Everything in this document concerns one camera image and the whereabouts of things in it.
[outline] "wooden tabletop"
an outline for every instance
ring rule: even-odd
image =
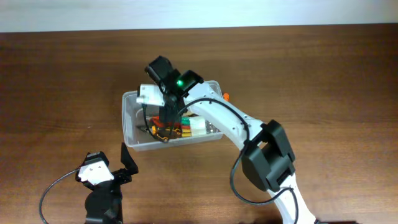
[[[152,83],[144,67],[158,55],[283,125],[316,217],[398,223],[397,24],[0,34],[0,223],[40,223],[42,192],[87,152],[122,167],[122,95]],[[275,205],[233,195],[226,137],[130,153],[140,173],[122,186],[126,223],[281,223]],[[236,185],[269,198],[240,168]],[[89,193],[63,180],[45,217],[83,223]]]

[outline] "orange object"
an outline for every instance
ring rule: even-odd
[[[224,93],[223,98],[224,98],[224,100],[229,102],[229,94],[228,93]]]

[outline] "green indicator light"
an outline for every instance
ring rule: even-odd
[[[181,80],[177,81],[177,85],[178,85],[178,86],[182,86],[183,84],[184,84],[183,81],[181,81]]]

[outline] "white container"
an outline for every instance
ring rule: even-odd
[[[221,88],[216,81],[206,81],[215,93],[221,94]],[[194,144],[204,141],[218,140],[223,137],[223,133],[206,134],[202,136],[171,139],[168,143],[156,141],[148,133],[145,133],[136,126],[145,125],[142,114],[142,107],[136,103],[137,91],[130,91],[123,94],[122,97],[122,125],[124,142],[128,147],[135,151],[146,151],[151,149],[160,149],[163,147],[181,146],[185,144]],[[159,115],[159,107],[149,105],[146,110],[147,116]]]

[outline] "wooden table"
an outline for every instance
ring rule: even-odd
[[[397,24],[0,34],[1,223],[40,223],[43,190],[87,152],[122,166],[121,98],[151,83],[144,67],[158,55],[284,126],[314,215],[398,223]],[[233,195],[227,138],[130,152],[140,173],[122,187],[126,223],[281,223],[274,205]],[[240,169],[236,183],[269,198]],[[83,223],[89,192],[69,177],[45,217]]]

